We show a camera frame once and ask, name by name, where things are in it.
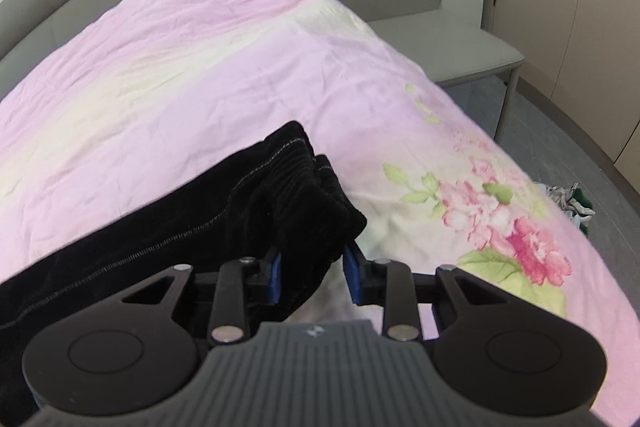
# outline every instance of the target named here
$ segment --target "black pants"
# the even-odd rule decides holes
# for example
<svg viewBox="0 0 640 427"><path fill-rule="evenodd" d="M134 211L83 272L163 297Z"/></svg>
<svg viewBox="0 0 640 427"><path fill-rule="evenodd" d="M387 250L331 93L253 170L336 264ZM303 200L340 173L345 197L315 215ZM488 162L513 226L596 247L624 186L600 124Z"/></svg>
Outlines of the black pants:
<svg viewBox="0 0 640 427"><path fill-rule="evenodd" d="M318 287L366 220L297 122L229 156L190 183L42 259L0 285L0 423L36 412L21 372L47 325L177 263L215 271L225 261L282 253L282 297L252 310L280 321Z"/></svg>

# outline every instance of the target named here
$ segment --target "black garment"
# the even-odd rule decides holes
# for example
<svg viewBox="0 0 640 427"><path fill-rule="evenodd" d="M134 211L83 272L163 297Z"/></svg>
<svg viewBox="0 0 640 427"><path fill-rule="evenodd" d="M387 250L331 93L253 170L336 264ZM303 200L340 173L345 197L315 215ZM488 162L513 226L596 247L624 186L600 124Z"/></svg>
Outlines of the black garment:
<svg viewBox="0 0 640 427"><path fill-rule="evenodd" d="M281 321L316 290L365 217L302 126L287 123L196 179L58 250L0 285L0 423L36 411L20 367L42 328L177 263L215 271L245 255L282 253L282 297L252 311Z"/></svg>

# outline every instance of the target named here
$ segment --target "chair seat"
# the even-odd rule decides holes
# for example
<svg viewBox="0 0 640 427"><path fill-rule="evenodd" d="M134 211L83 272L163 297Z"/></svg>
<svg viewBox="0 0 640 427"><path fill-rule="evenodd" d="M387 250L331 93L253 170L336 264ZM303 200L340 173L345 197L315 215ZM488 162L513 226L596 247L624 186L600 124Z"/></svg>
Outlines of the chair seat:
<svg viewBox="0 0 640 427"><path fill-rule="evenodd" d="M511 70L524 61L524 56L506 42L460 22L442 8L369 25L437 83L458 84Z"/></svg>

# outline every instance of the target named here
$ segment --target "baseboard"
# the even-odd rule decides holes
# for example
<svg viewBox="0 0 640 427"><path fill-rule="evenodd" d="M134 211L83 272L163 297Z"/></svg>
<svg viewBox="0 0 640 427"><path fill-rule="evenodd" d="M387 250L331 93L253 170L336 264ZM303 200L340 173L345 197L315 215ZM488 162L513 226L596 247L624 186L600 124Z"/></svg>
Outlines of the baseboard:
<svg viewBox="0 0 640 427"><path fill-rule="evenodd" d="M567 133L578 146L587 153L595 164L604 172L611 183L622 193L625 200L640 216L640 194L626 181L625 177L613 165L613 160L583 131L577 123L569 118L555 103L529 84L522 77L518 81L517 91L540 111L546 114L560 129Z"/></svg>

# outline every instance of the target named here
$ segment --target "metal screw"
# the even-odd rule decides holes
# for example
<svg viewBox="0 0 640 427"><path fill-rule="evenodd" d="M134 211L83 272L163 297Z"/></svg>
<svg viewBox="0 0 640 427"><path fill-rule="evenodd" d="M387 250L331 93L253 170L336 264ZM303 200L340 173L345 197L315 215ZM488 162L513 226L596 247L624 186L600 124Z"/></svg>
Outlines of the metal screw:
<svg viewBox="0 0 640 427"><path fill-rule="evenodd" d="M386 330L386 334L388 334L395 341L407 342L418 338L418 335L420 335L420 331L418 331L418 328L416 328L415 326L410 326L408 324L398 324L396 326L391 326L388 330Z"/></svg>
<svg viewBox="0 0 640 427"><path fill-rule="evenodd" d="M244 331L237 326L218 326L211 331L212 338L221 344L230 344L244 337Z"/></svg>

